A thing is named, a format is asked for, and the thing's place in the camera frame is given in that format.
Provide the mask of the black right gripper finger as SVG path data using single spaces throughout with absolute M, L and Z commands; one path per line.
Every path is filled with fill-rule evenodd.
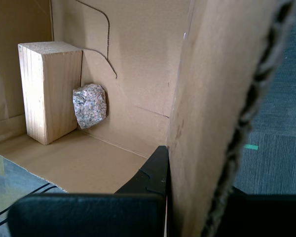
M 232 189 L 218 237 L 296 237 L 296 195 L 249 195 Z
M 159 146 L 113 194 L 35 194 L 7 214 L 13 237 L 161 237 L 168 149 Z

